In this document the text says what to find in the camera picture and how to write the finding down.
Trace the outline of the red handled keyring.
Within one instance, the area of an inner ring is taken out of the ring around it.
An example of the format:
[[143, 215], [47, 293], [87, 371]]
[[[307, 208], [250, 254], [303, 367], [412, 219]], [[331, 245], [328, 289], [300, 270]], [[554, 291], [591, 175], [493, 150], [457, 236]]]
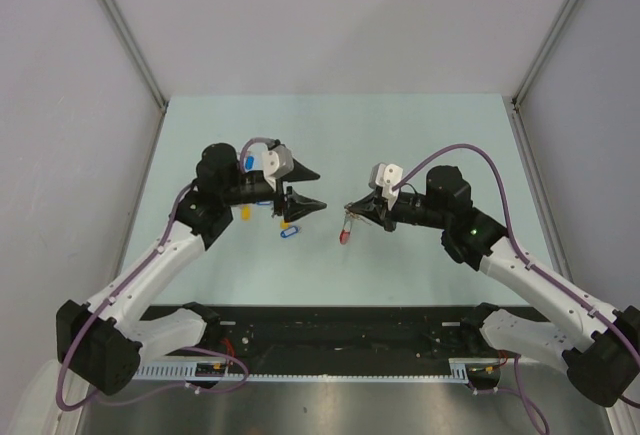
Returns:
[[345, 211], [343, 225], [339, 234], [339, 243], [341, 245], [347, 245], [349, 243], [353, 226], [355, 222], [358, 220], [359, 220], [359, 217], [356, 214], [352, 213], [349, 210]]

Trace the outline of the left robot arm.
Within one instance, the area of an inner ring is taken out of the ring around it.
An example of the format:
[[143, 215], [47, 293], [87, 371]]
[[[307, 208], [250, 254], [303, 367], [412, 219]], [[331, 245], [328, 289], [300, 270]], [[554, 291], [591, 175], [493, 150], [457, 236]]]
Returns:
[[291, 186], [316, 181], [319, 174], [280, 141], [262, 142], [266, 149], [256, 170], [246, 168], [246, 150], [226, 143], [206, 147], [164, 231], [140, 259], [86, 302], [69, 300], [59, 308], [57, 357], [63, 372], [72, 371], [100, 394], [114, 395], [146, 362], [191, 348], [207, 355], [219, 347], [220, 317], [197, 302], [162, 318], [142, 317], [169, 283], [220, 238], [233, 221], [233, 208], [268, 202], [273, 215], [287, 223], [325, 209], [325, 203]]

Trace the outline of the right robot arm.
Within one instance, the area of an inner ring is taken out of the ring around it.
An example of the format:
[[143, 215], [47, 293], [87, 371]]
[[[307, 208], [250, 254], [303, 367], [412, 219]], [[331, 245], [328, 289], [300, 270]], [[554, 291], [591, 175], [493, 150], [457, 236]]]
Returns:
[[639, 375], [639, 310], [620, 310], [579, 289], [517, 246], [506, 226], [474, 207], [455, 166], [436, 166], [422, 193], [392, 190], [402, 170], [375, 166], [371, 193], [346, 210], [392, 232], [400, 223], [438, 229], [449, 257], [503, 284], [541, 315], [533, 322], [484, 303], [461, 331], [473, 356], [491, 349], [534, 359], [564, 373], [588, 400], [612, 407]]

